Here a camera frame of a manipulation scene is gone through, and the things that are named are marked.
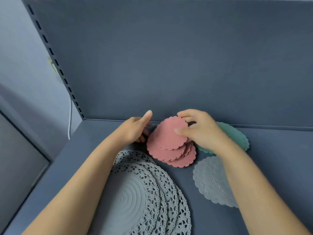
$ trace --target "forearm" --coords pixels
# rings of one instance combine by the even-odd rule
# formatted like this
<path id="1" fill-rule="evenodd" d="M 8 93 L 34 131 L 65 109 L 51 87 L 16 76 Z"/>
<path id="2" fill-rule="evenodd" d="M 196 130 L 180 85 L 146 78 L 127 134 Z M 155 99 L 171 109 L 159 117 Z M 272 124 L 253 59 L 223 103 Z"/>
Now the forearm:
<path id="1" fill-rule="evenodd" d="M 123 148 L 113 133 L 87 158 L 23 235 L 85 235 L 116 154 Z"/>
<path id="2" fill-rule="evenodd" d="M 216 152 L 250 234 L 311 234 L 235 143 Z"/>

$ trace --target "person's left hand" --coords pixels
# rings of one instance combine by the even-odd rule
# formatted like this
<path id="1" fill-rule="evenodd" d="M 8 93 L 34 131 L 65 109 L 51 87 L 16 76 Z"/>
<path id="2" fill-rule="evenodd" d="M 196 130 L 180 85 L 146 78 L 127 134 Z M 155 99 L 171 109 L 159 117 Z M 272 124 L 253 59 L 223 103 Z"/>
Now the person's left hand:
<path id="1" fill-rule="evenodd" d="M 127 145 L 133 142 L 145 142 L 146 139 L 143 136 L 149 136 L 146 126 L 151 126 L 149 122 L 152 117 L 152 111 L 147 111 L 143 117 L 131 117 L 122 123 L 114 132 L 122 142 Z"/>

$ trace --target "person's right hand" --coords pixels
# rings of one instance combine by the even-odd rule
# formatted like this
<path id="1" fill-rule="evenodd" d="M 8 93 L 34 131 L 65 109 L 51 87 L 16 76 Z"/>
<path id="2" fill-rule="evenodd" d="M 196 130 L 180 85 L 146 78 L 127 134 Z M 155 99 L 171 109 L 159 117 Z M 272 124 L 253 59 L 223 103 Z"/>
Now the person's right hand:
<path id="1" fill-rule="evenodd" d="M 208 113 L 189 109 L 178 112 L 177 115 L 187 123 L 192 121 L 196 123 L 187 128 L 175 129 L 175 132 L 178 135 L 186 136 L 199 146 L 216 152 L 227 144 L 233 143 Z"/>

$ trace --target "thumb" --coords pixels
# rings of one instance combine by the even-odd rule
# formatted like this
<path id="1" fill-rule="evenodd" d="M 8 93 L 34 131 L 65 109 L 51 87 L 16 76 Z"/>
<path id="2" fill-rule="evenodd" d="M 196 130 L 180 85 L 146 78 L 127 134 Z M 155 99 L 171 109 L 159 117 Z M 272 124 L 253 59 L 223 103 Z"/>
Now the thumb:
<path id="1" fill-rule="evenodd" d="M 138 120 L 138 123 L 141 125 L 141 126 L 146 126 L 146 124 L 150 121 L 152 117 L 152 111 L 151 110 L 148 110 L 145 115 L 140 119 Z"/>
<path id="2" fill-rule="evenodd" d="M 175 133 L 180 136 L 185 136 L 187 138 L 192 138 L 193 129 L 186 127 L 186 128 L 176 128 L 174 129 Z"/>

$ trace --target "stack of pink coasters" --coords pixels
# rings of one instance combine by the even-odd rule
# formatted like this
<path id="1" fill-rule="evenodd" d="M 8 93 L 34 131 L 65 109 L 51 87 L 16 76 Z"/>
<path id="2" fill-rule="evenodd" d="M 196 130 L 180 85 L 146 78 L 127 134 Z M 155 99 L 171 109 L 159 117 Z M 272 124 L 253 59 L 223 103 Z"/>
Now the stack of pink coasters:
<path id="1" fill-rule="evenodd" d="M 174 167 L 189 166 L 196 159 L 196 148 L 187 137 L 179 136 L 175 128 L 188 127 L 183 118 L 173 116 L 162 121 L 147 141 L 149 154 Z"/>

